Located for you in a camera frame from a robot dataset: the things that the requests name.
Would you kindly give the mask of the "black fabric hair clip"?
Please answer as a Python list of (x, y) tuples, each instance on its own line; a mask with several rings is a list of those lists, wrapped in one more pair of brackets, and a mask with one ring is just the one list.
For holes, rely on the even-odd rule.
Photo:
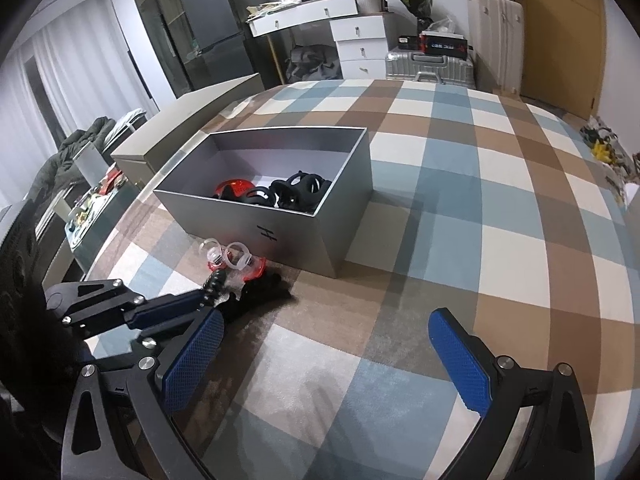
[(268, 271), (244, 283), (240, 296), (231, 294), (218, 304), (225, 323), (234, 323), (247, 313), (265, 307), (274, 302), (288, 301), (292, 298), (288, 283), (282, 280), (280, 273)]

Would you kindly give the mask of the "round red-rimmed jewelry case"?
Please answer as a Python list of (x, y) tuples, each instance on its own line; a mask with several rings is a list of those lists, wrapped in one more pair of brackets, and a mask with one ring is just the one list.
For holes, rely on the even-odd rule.
[(213, 198), (217, 200), (238, 200), (252, 188), (254, 188), (254, 184), (249, 180), (230, 179), (217, 185)]

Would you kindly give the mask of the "small black hair claw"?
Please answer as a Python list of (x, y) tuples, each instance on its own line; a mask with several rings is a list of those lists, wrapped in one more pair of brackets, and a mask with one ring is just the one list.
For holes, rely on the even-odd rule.
[(277, 203), (277, 195), (272, 192), (271, 188), (255, 186), (238, 200), (228, 200), (228, 202), (274, 207)]

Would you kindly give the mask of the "large black hair claw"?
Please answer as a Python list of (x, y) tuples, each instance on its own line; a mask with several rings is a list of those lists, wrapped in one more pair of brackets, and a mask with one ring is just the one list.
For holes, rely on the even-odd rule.
[(270, 191), (281, 209), (313, 214), (332, 184), (318, 174), (299, 171), (286, 180), (274, 180)]

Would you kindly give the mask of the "cluttered side table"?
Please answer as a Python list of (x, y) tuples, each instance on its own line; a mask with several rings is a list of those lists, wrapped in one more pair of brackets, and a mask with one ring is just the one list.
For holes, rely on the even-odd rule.
[(120, 174), (107, 191), (80, 181), (56, 194), (36, 224), (37, 269), (46, 286), (85, 276), (139, 189)]

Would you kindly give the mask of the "dark jacket pile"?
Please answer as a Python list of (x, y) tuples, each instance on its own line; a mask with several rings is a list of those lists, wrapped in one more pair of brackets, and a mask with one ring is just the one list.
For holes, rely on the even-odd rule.
[(79, 182), (84, 177), (75, 166), (74, 157), (88, 144), (92, 144), (98, 152), (105, 152), (105, 141), (116, 125), (113, 118), (99, 117), (87, 130), (78, 129), (68, 136), (37, 172), (30, 187), (27, 198), (36, 200), (40, 197), (47, 200), (61, 188)]

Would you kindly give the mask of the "grey open cardboard box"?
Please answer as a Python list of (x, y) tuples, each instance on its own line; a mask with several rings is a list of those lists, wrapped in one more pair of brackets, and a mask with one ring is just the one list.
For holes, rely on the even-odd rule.
[[(313, 214), (213, 198), (230, 179), (268, 188), (296, 172), (331, 180)], [(268, 127), (206, 134), (155, 195), (187, 233), (241, 242), (256, 256), (334, 278), (372, 194), (369, 136), (355, 127)]]

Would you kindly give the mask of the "plaid bed cover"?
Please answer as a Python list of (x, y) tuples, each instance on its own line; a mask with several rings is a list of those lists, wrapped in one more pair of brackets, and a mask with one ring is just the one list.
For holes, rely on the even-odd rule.
[(579, 134), (546, 110), (412, 81), (302, 82), (210, 130), (351, 126), (373, 193), (341, 274), (228, 333), (177, 417), (219, 479), (435, 479), (476, 424), (427, 336), (448, 308), (521, 366), (567, 362), (596, 475), (639, 445), (639, 263)]

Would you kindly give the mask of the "white curtain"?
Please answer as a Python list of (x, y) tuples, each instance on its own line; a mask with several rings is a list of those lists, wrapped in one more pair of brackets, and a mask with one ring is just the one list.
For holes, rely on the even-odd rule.
[(36, 32), (1, 65), (1, 205), (21, 200), (56, 152), (27, 77), (29, 61), (68, 136), (100, 117), (158, 107), (146, 92), (111, 0), (86, 0)]

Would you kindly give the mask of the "dark grey refrigerator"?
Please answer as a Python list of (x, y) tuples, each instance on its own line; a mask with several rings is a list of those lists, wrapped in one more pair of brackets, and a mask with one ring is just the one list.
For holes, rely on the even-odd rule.
[(200, 58), (214, 84), (254, 73), (246, 50), (244, 30), (231, 0), (181, 2), (198, 43)]

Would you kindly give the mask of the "white drawer unit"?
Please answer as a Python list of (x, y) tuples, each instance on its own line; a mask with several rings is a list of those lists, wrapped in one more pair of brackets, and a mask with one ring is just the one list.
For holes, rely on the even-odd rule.
[(344, 79), (385, 79), (386, 58), (395, 47), (390, 12), (330, 21)]

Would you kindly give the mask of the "black red box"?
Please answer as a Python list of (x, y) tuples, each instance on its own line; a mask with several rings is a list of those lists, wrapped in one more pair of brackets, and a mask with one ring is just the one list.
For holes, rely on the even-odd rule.
[(468, 57), (469, 44), (465, 36), (451, 32), (422, 32), (420, 49), (428, 56), (450, 56), (450, 58)]

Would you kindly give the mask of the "wooden door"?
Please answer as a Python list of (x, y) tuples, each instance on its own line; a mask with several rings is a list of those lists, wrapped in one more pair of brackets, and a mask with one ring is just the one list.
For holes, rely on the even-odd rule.
[(525, 47), (521, 95), (587, 119), (605, 57), (603, 0), (521, 0)]

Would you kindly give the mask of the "white upright suitcase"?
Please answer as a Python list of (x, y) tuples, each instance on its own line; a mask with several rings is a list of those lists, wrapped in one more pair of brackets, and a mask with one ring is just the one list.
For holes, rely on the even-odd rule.
[(521, 92), (524, 11), (512, 0), (468, 0), (469, 43), (480, 90)]

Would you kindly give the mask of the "green wrapped flower bouquet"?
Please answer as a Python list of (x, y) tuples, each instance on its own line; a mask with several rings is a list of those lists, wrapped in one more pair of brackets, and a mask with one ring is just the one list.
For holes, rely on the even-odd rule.
[(431, 17), (433, 0), (400, 0), (405, 8), (416, 18), (426, 20)]

